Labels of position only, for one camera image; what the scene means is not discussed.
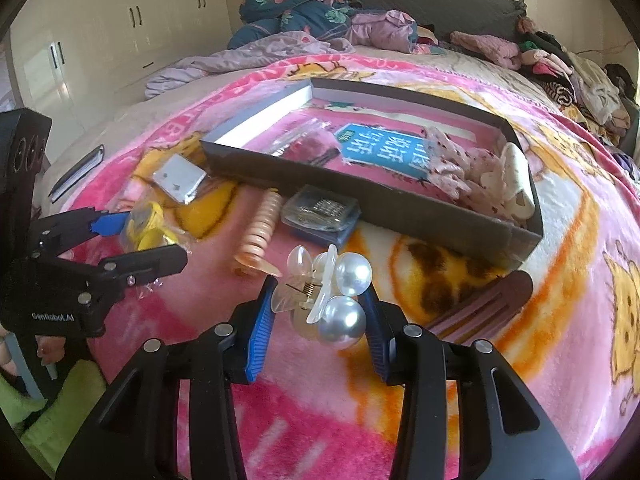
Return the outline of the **polka dot bow clip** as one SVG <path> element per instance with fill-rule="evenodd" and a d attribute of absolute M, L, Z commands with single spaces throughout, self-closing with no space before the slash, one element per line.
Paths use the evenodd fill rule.
<path fill-rule="evenodd" d="M 486 148 L 464 148 L 435 127 L 422 131 L 430 161 L 427 180 L 458 206 L 491 217 L 503 217 L 506 210 L 495 176 L 502 175 L 498 156 Z"/>

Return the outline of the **cream wardrobe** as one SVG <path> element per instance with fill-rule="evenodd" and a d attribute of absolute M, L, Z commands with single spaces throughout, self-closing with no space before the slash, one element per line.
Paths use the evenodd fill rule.
<path fill-rule="evenodd" d="M 227 0 L 27 0 L 11 58 L 22 103 L 52 120 L 47 160 L 142 101 L 154 73 L 230 35 Z"/>

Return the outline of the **green towel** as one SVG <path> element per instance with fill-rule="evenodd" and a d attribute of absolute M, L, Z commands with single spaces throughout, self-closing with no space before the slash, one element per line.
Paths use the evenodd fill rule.
<path fill-rule="evenodd" d="M 79 428 L 105 392 L 95 362 L 77 361 L 53 402 L 20 393 L 17 382 L 1 377 L 1 409 L 18 440 L 51 479 Z"/>

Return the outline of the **pink cartoon fleece blanket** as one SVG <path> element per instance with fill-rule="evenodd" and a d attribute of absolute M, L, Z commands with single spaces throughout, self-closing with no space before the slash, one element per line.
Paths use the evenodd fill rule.
<path fill-rule="evenodd" d="M 180 104 L 65 204 L 126 274 L 93 410 L 139 479 L 585 479 L 639 416 L 639 189 L 586 129 L 495 84 L 296 56 Z"/>

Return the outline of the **cream hair claw clip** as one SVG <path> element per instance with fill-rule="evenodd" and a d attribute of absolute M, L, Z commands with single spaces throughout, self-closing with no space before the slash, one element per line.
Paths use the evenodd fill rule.
<path fill-rule="evenodd" d="M 480 176 L 480 185 L 512 218 L 526 221 L 536 211 L 528 161 L 522 150 L 508 142 L 493 170 Z"/>

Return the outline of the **beige bed sheet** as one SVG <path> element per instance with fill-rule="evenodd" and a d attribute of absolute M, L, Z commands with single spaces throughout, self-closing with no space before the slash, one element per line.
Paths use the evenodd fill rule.
<path fill-rule="evenodd" d="M 463 53 L 447 50 L 440 55 L 405 54 L 369 47 L 356 47 L 355 53 L 366 58 L 384 58 L 384 60 L 423 65 L 436 73 L 459 74 L 477 80 L 483 87 L 493 84 L 498 88 L 510 90 L 516 96 L 551 110 L 553 113 L 560 110 L 538 84 L 523 75 Z M 103 145 L 104 156 L 111 157 L 122 148 L 126 148 L 146 130 L 153 130 L 163 125 L 175 114 L 208 98 L 227 84 L 233 84 L 243 76 L 253 74 L 252 70 L 236 70 L 231 73 L 207 76 L 181 88 L 170 90 L 152 100 L 125 106 L 109 114 L 105 122 L 89 129 L 47 171 L 40 174 L 36 184 L 35 204 L 42 208 L 44 214 L 53 214 L 58 211 L 64 204 L 64 200 L 52 203 L 49 197 L 50 189 L 67 170 L 96 146 Z"/>

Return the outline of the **yellow hair ties bag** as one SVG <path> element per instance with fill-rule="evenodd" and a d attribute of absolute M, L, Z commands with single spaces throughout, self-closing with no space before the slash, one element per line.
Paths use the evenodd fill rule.
<path fill-rule="evenodd" d="M 189 259 L 192 255 L 194 238 L 180 228 L 172 213 L 158 200 L 144 198 L 132 205 L 126 212 L 119 245 L 124 252 L 143 252 L 167 246 L 180 247 Z"/>

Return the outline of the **pink fluffy pompom clip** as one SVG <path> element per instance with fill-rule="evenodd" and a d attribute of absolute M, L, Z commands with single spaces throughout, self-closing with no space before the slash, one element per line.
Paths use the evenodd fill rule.
<path fill-rule="evenodd" d="M 333 133 L 306 134 L 294 143 L 293 160 L 309 166 L 323 167 L 341 155 L 340 142 Z"/>

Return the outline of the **pink folded clothing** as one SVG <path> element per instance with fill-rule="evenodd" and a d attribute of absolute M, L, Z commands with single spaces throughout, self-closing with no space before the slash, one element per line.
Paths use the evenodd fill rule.
<path fill-rule="evenodd" d="M 488 61 L 508 70 L 519 70 L 522 67 L 520 48 L 512 41 L 492 35 L 452 32 L 450 42 L 465 50 L 481 54 Z"/>

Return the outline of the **dark grey headboard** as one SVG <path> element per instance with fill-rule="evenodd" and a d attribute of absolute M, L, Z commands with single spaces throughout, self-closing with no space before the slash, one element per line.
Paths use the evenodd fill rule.
<path fill-rule="evenodd" d="M 518 44 L 518 21 L 526 15 L 524 0 L 352 0 L 366 10 L 399 10 L 420 25 L 435 27 L 437 38 L 452 32 L 490 35 Z"/>

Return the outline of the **pink book blue label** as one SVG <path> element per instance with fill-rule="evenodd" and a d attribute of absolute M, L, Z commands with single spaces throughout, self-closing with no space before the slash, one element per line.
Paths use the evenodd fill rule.
<path fill-rule="evenodd" d="M 456 127 L 424 115 L 387 113 L 371 107 L 321 100 L 313 100 L 279 120 L 267 131 L 266 144 L 260 151 L 311 118 L 328 122 L 329 127 L 321 132 L 333 133 L 341 145 L 341 155 L 319 168 L 345 174 L 354 174 L 362 168 L 409 182 L 427 181 L 430 158 L 424 148 L 422 133 L 427 127 L 439 128 L 464 148 L 486 148 L 497 155 L 492 136 L 484 136 L 476 127 Z M 277 158 L 294 162 L 293 146 Z"/>

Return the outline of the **dark floral quilt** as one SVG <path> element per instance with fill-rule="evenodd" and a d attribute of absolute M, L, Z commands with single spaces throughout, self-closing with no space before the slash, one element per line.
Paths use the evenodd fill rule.
<path fill-rule="evenodd" d="M 228 49 L 280 32 L 306 32 L 322 41 L 342 38 L 358 10 L 347 0 L 244 0 L 239 12 L 242 26 Z"/>

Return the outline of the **pink crumpled garment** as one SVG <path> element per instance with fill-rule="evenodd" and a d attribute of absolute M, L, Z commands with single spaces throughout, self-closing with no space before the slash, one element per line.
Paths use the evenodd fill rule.
<path fill-rule="evenodd" d="M 350 19 L 345 38 L 354 46 L 412 53 L 418 44 L 418 25 L 399 10 L 359 12 Z"/>

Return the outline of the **pile of mixed clothes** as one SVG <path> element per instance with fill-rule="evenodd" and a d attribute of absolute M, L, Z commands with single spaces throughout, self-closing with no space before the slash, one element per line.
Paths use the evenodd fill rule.
<path fill-rule="evenodd" d="M 600 66 L 570 52 L 527 16 L 518 20 L 521 73 L 533 79 L 561 112 L 596 136 L 617 157 L 634 156 L 639 134 L 637 84 L 620 64 Z"/>

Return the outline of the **pearl clear hair claw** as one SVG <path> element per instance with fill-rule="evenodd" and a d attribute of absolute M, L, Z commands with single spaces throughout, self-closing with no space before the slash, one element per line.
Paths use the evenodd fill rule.
<path fill-rule="evenodd" d="M 372 284 L 369 260 L 335 245 L 319 255 L 296 246 L 288 255 L 288 277 L 271 298 L 271 311 L 285 313 L 298 336 L 337 350 L 356 344 L 366 331 L 367 315 L 358 302 Z"/>

